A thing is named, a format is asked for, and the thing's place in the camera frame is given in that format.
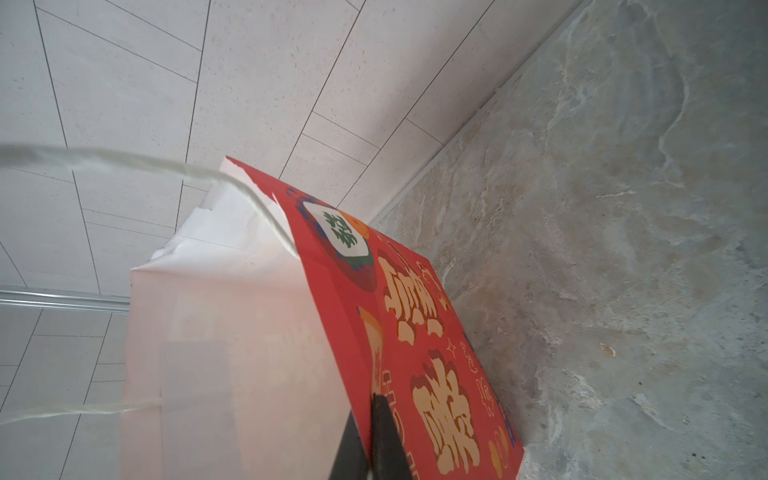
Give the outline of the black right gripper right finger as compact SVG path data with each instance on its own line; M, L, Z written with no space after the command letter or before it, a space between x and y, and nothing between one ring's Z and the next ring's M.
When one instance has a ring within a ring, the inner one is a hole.
M371 402L371 464L376 480L412 480L407 456L402 445L389 402L374 394Z

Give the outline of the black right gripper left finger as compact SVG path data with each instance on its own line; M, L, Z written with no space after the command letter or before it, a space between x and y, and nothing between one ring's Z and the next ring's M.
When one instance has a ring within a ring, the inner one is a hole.
M352 412L349 413L329 480L366 480L369 463Z

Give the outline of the red paper gift bag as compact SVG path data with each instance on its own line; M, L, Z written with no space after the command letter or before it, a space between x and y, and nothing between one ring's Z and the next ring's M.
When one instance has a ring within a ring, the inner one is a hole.
M5 145L1 163L210 184L130 272L123 395L1 421L116 415L126 479L329 479L349 413L371 464L387 398L412 479L514 479L523 446L430 262L241 161Z

